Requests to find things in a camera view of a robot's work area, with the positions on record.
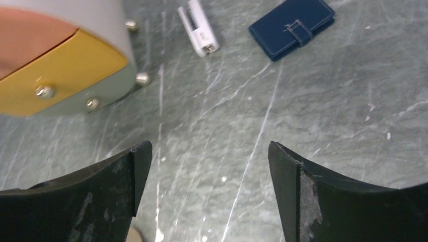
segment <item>marble countertop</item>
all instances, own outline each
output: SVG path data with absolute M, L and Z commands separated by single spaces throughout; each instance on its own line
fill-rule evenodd
M 0 116 L 0 189 L 25 189 L 150 140 L 153 165 L 133 221 L 147 241 L 157 233 L 156 242 L 271 242 L 284 241 L 271 140 L 364 182 L 427 182 L 425 0 L 327 0 L 335 24 L 276 63 L 247 27 L 281 1 L 201 2 L 218 52 L 196 55 L 177 2 L 126 0 L 151 85 L 88 115 Z

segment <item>white phone charger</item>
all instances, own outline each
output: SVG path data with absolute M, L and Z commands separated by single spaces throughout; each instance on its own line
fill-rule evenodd
M 179 7 L 178 13 L 196 53 L 200 57 L 205 57 L 218 50 L 220 45 L 214 36 L 199 0 L 190 0 L 188 5 L 188 13 L 191 20 L 188 18 L 184 7 Z

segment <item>metal screw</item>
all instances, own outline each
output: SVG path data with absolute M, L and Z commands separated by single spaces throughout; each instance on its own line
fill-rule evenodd
M 209 51 L 213 51 L 213 50 L 214 50 L 214 46 L 212 46 L 211 44 L 210 44 L 210 45 L 208 45 L 206 48 L 207 48 Z
M 137 84 L 145 87 L 150 84 L 150 77 L 147 72 L 137 74 Z
M 91 97 L 86 101 L 86 107 L 89 110 L 95 110 L 99 106 L 99 103 L 100 101 L 98 98 Z
M 55 96 L 55 89 L 50 86 L 39 86 L 36 89 L 36 96 L 40 99 L 51 99 Z
M 135 31 L 138 30 L 137 22 L 135 22 L 134 20 L 128 20 L 128 21 L 126 21 L 125 25 L 128 28 L 128 30 L 131 31 L 131 32 L 135 32 Z

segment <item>blue leather wallet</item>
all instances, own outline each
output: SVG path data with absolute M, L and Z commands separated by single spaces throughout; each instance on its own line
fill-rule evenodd
M 332 25 L 333 15 L 334 11 L 323 0 L 286 0 L 248 29 L 275 62 Z

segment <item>white vein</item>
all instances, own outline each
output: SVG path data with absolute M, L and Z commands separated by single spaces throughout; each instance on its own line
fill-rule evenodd
M 242 88 L 244 88 L 247 84 L 248 84 L 248 82 L 250 82 L 252 79 L 254 79 L 254 78 L 256 78 L 256 77 L 258 77 L 258 76 L 260 76 L 263 72 L 265 72 L 266 71 L 266 69 L 271 65 L 272 63 L 271 62 L 269 62 L 268 64 L 266 64 L 266 66 L 263 68 L 263 69 L 261 69 L 257 74 L 255 74 L 255 75 L 252 75 L 244 84 L 242 84 L 241 86 L 239 86 L 238 87 L 238 89 L 234 92 L 234 93 L 232 93 L 230 96 L 228 96 L 228 97 L 223 97 L 222 99 L 220 99 L 220 101 L 218 101 L 214 106 L 212 106 L 212 107 L 210 107 L 207 111 L 205 111 L 203 114 L 201 114 L 201 116 L 195 121 L 195 122 L 193 122 L 192 123 L 192 125 L 190 126 L 190 129 L 189 129 L 189 131 L 192 131 L 194 128 L 195 128 L 195 126 L 196 126 L 196 124 L 203 118 L 203 116 L 205 115 L 205 114 L 207 114 L 208 112 L 210 112 L 211 110 L 213 110 L 214 108 L 216 108 L 216 107 L 218 107 L 218 106 L 220 106 L 220 105 L 222 105 L 223 103 L 225 103 L 225 102 L 227 102 L 227 101 L 230 101 L 230 100 L 232 100 L 233 98 L 235 98 L 237 95 L 238 95 L 238 93 L 239 93 L 239 91 L 241 91 L 241 89 Z
M 229 145 L 230 145 L 230 141 L 231 141 L 231 139 L 232 139 L 232 132 L 230 132 L 229 133 L 229 138 L 228 138 L 228 144 L 226 145 L 226 147 L 225 147 L 225 152 L 224 152 L 224 154 L 223 154 L 223 156 L 222 156 L 222 159 L 221 159 L 221 161 L 220 161 L 220 165 L 219 165 L 219 167 L 218 167 L 218 169 L 217 169 L 217 172 L 216 172 L 216 175 L 215 175 L 215 179 L 214 179 L 214 183 L 212 184 L 212 186 L 211 186 L 211 189 L 209 190 L 209 193 L 208 193 L 208 195 L 206 196 L 206 202 L 204 203 L 204 208 L 206 207 L 206 205 L 208 204 L 208 201 L 209 201 L 209 198 L 211 197 L 211 193 L 212 193 L 212 191 L 213 191 L 213 189 L 214 189 L 214 185 L 216 184 L 216 181 L 217 181 L 217 177 L 219 176 L 219 173 L 220 173 L 220 168 L 223 166 L 223 162 L 225 161 L 225 157 L 226 157 L 226 155 L 227 155 L 227 153 L 228 153 L 228 151 L 229 151 Z M 222 177 L 222 182 L 226 182 L 226 180 L 227 180 L 227 177 Z
M 160 77 L 160 85 L 159 85 L 159 116 L 162 116 L 162 112 L 164 110 L 164 64 L 162 64 L 159 68 L 157 74 Z
M 352 2 L 352 0 L 341 0 L 341 1 L 330 3 L 329 5 L 330 5 L 330 7 L 336 9 L 336 8 L 341 7 L 343 5 L 346 5 L 350 2 Z
M 267 108 L 266 114 L 264 116 L 263 123 L 261 124 L 260 132 L 258 133 L 256 142 L 255 142 L 255 145 L 254 145 L 254 148 L 253 148 L 253 151 L 251 152 L 251 155 L 250 155 L 250 157 L 248 159 L 247 165 L 245 166 L 244 173 L 242 174 L 241 183 L 239 185 L 239 189 L 238 189 L 238 192 L 236 194 L 235 200 L 233 201 L 232 209 L 230 210 L 229 219 L 228 219 L 228 222 L 226 224 L 225 231 L 223 232 L 223 237 L 222 237 L 221 242 L 224 242 L 225 239 L 226 239 L 226 236 L 227 236 L 227 233 L 228 233 L 228 230 L 229 230 L 229 224 L 230 224 L 230 221 L 231 221 L 231 218 L 232 218 L 232 214 L 233 214 L 233 210 L 235 209 L 236 203 L 237 203 L 238 198 L 239 198 L 239 194 L 241 193 L 241 188 L 242 188 L 242 184 L 244 182 L 245 175 L 247 173 L 248 167 L 250 166 L 251 160 L 254 157 L 255 150 L 256 150 L 256 148 L 258 146 L 258 143 L 259 143 L 259 141 L 261 139 L 261 135 L 264 132 L 264 127 L 265 127 L 265 125 L 266 125 L 266 123 L 268 121 L 269 112 L 270 112 L 270 110 L 271 110 L 271 108 L 272 108 L 272 106 L 274 104 L 274 100 L 275 100 L 275 96 L 276 96 L 276 93 L 277 93 L 278 84 L 279 84 L 280 79 L 281 79 L 281 74 L 282 74 L 282 68 L 280 68 L 280 71 L 278 73 L 278 78 L 277 78 L 277 82 L 275 83 L 274 93 L 272 94 L 272 98 L 271 98 L 271 101 L 269 103 L 269 107 Z
M 53 130 L 52 130 L 52 134 L 51 134 L 51 136 L 50 136 L 50 138 L 51 138 L 51 139 L 53 139 L 53 138 L 54 138 L 55 132 L 57 131 L 58 125 L 60 124 L 60 122 L 61 122 L 61 120 L 62 120 L 62 119 L 63 119 L 63 117 L 60 117 L 60 118 L 57 120 L 57 123 L 55 124 L 55 127 L 53 128 Z
M 310 158 L 312 158 L 312 157 L 314 157 L 316 154 L 318 154 L 318 152 L 320 151 L 321 149 L 317 149 L 317 150 L 315 150 L 315 152 L 313 153 L 313 154 L 311 154 L 307 159 L 310 159 Z
M 195 141 L 196 141 L 196 140 L 199 140 L 201 130 L 202 130 L 202 129 L 200 129 L 200 130 L 199 130 L 199 132 L 198 132 L 198 135 L 197 135 L 196 139 L 193 139 L 192 143 L 190 144 L 190 148 L 189 148 L 189 150 L 192 150 L 192 149 L 193 149 L 193 146 L 194 146 L 194 144 L 195 144 Z M 175 190 L 175 187 L 176 187 L 176 184 L 177 184 L 177 180 L 178 180 L 178 176 L 179 176 L 179 175 L 180 175 L 180 173 L 181 173 L 181 170 L 182 170 L 182 168 L 183 168 L 184 161 L 187 161 L 187 160 L 188 160 L 188 158 L 189 158 L 189 152 L 186 152 L 186 153 L 184 154 L 183 158 L 182 158 L 182 161 L 181 161 L 181 163 L 180 163 L 180 167 L 178 168 L 178 170 L 177 170 L 177 172 L 176 172 L 176 175 L 175 175 L 175 178 L 174 178 L 174 180 L 173 180 L 173 183 L 171 184 L 171 189 L 170 189 L 170 191 L 169 191 L 169 195 L 171 195 L 171 193 Z
M 181 56 L 183 55 L 183 52 L 181 51 L 180 52 L 180 54 L 178 55 L 178 60 L 176 61 L 176 63 L 175 63 L 175 66 L 174 66 L 174 68 L 173 68 L 173 71 L 172 71 L 172 73 L 171 73 L 171 78 L 174 78 L 175 77 L 175 72 L 177 71 L 177 67 L 178 67 L 178 64 L 180 63 L 180 60 L 181 60 Z
M 9 164 L 8 172 L 6 173 L 6 175 L 5 175 L 5 179 L 3 180 L 2 190 L 5 188 L 6 181 L 8 180 L 8 177 L 9 177 L 9 174 L 10 174 L 10 172 L 11 172 L 11 170 L 12 170 L 12 167 L 13 167 L 13 165 L 14 165 L 14 164 L 15 164 L 15 162 L 16 162 L 16 158 L 18 157 L 19 150 L 21 149 L 22 143 L 24 142 L 24 139 L 25 139 L 25 138 L 26 138 L 26 136 L 25 136 L 25 135 L 23 135 L 23 136 L 22 136 L 22 138 L 21 138 L 21 140 L 20 140 L 20 142 L 19 142 L 18 148 L 17 148 L 17 149 L 16 149 L 16 151 L 15 151 L 15 156 L 14 156 L 13 160 L 11 161 L 11 163 Z
M 101 153 L 102 145 L 104 143 L 104 137 L 105 137 L 105 134 L 107 133 L 107 127 L 109 126 L 109 122 L 110 122 L 110 118 L 112 117 L 112 113 L 113 112 L 109 113 L 109 116 L 107 117 L 107 121 L 105 122 L 104 128 L 102 129 L 102 135 L 101 135 L 101 138 L 99 139 L 100 144 L 99 144 L 98 152 L 97 152 L 96 158 L 95 158 L 96 162 L 99 161 L 99 154 Z
M 220 63 L 219 71 L 217 72 L 217 75 L 214 78 L 214 81 L 211 82 L 211 84 L 205 90 L 206 93 L 208 93 L 211 90 L 211 88 L 213 88 L 218 82 L 220 82 L 220 77 L 222 76 L 223 65 L 225 62 L 225 56 L 226 56 L 226 54 L 223 53 L 222 62 Z
M 158 128 L 158 136 L 157 136 L 157 145 L 159 146 L 157 149 L 157 170 L 159 171 L 161 169 L 161 140 L 162 140 L 162 124 L 159 124 Z
M 414 105 L 408 107 L 405 111 L 399 112 L 398 116 L 402 117 L 403 115 L 407 114 L 408 112 L 415 110 L 418 106 L 424 105 L 424 104 L 428 104 L 428 100 L 419 101 L 419 102 L 415 103 Z
M 165 54 L 165 37 L 167 34 L 167 12 L 162 11 L 161 15 L 162 15 L 162 36 L 163 36 L 163 38 L 162 38 L 162 51 L 160 52 L 160 54 Z
M 205 152 L 206 152 L 206 150 L 207 150 L 207 147 L 208 147 L 208 144 L 209 144 L 209 140 L 210 140 L 210 138 L 211 138 L 211 135 L 212 135 L 212 133 L 213 133 L 213 131 L 214 131 L 214 129 L 212 128 L 213 124 L 214 124 L 214 119 L 213 119 L 213 120 L 211 121 L 211 123 L 210 123 L 209 129 L 210 129 L 211 131 L 210 131 L 210 133 L 209 133 L 209 135 L 208 135 L 208 137 L 207 137 L 207 139 L 206 139 L 205 147 L 204 147 L 204 149 L 203 149 L 204 151 L 203 151 L 203 153 L 201 154 L 201 156 L 200 156 L 200 158 L 199 158 L 198 165 L 196 166 L 196 169 L 195 169 L 195 171 L 193 172 L 192 180 L 190 181 L 190 184 L 189 184 L 189 186 L 187 187 L 186 194 L 184 195 L 183 202 L 181 203 L 180 210 L 178 211 L 178 215 L 177 215 L 177 219 L 176 219 L 176 222 L 175 222 L 175 226 L 177 226 L 178 218 L 180 217 L 181 211 L 183 210 L 184 205 L 186 204 L 187 196 L 189 195 L 190 188 L 192 187 L 192 185 L 193 185 L 193 183 L 194 183 L 194 180 L 195 180 L 195 178 L 196 178 L 196 175 L 198 174 L 198 171 L 199 171 L 199 169 L 200 169 L 200 164 L 201 164 L 202 160 L 205 158 Z
M 150 22 L 147 19 L 146 21 L 144 21 L 144 23 L 145 23 L 145 36 L 146 36 L 146 55 L 145 55 L 146 60 L 145 60 L 145 64 L 144 64 L 143 69 L 147 70 L 148 65 L 150 64 L 150 59 L 151 59 L 151 57 L 150 57 L 150 50 L 151 50 L 151 47 L 150 47 Z
M 157 182 L 157 187 L 156 187 L 156 217 L 154 218 L 155 222 L 156 222 L 156 238 L 154 239 L 154 242 L 161 242 L 164 241 L 164 234 L 162 233 L 162 231 L 159 229 L 159 182 Z
M 389 17 L 389 14 L 388 14 L 387 10 L 385 9 L 385 5 L 384 5 L 384 3 L 382 2 L 382 0 L 378 0 L 378 1 L 379 1 L 379 3 L 381 4 L 382 9 L 384 9 L 384 12 L 385 12 L 385 14 L 387 15 L 388 20 L 390 21 L 390 20 L 391 20 L 391 18 Z

